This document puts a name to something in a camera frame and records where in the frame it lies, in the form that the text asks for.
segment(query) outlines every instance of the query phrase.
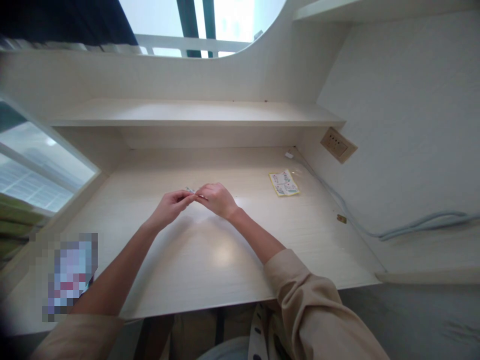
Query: desk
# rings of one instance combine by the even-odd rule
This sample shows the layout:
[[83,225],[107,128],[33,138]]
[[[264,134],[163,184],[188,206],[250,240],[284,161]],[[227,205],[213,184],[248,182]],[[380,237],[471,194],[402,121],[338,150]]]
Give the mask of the desk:
[[[254,220],[291,248],[317,275],[339,288],[377,284],[383,271],[340,209],[287,149],[218,148],[132,150],[62,234],[98,233],[100,274],[152,213],[162,195],[221,182]],[[290,169],[301,194],[278,197],[269,173]],[[16,334],[51,329],[39,323],[39,275],[29,273],[7,302]],[[126,319],[272,299],[263,267],[245,239],[225,220],[194,202],[155,239],[122,309]]]

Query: white cable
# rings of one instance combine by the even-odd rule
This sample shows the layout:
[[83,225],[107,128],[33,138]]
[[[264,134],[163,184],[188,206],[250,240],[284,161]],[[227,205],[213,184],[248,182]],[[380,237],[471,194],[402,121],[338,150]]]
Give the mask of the white cable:
[[[424,216],[416,221],[408,223],[404,226],[400,226],[397,228],[390,229],[388,231],[384,231],[381,233],[372,233],[366,230],[355,217],[350,212],[349,208],[347,207],[347,203],[345,202],[344,198],[335,191],[325,180],[323,180],[320,176],[318,176],[314,170],[310,167],[310,165],[306,162],[294,159],[297,163],[303,165],[308,172],[317,179],[326,189],[335,196],[338,201],[340,202],[340,207],[343,210],[345,217],[350,220],[350,222],[362,233],[372,237],[378,238],[380,241],[384,242],[389,239],[396,238],[400,235],[415,233],[419,231],[429,231],[429,230],[438,230],[443,228],[449,228],[456,225],[466,224],[474,220],[480,219],[480,212],[474,214],[467,214],[461,211],[440,211],[435,212],[430,215]],[[431,221],[439,218],[444,218],[443,220],[435,221],[430,223]]]

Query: paper card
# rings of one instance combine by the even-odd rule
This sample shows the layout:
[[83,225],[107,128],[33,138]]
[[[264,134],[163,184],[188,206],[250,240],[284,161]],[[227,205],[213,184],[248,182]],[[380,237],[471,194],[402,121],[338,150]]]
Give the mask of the paper card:
[[292,196],[300,194],[299,187],[288,169],[279,173],[269,173],[271,184],[278,196]]

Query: beige jacket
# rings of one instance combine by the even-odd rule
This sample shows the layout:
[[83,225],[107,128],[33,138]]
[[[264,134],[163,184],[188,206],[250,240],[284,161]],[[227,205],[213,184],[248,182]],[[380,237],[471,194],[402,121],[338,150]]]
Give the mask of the beige jacket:
[[[264,266],[281,306],[296,359],[388,359],[367,326],[342,305],[332,281],[313,275],[286,249]],[[118,317],[69,315],[32,359],[106,359],[124,322]]]

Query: electrical outlet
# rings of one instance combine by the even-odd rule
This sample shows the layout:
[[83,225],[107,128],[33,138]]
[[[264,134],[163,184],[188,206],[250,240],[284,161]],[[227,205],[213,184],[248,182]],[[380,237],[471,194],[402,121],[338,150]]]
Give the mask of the electrical outlet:
[[333,127],[328,128],[320,144],[342,164],[358,149]]

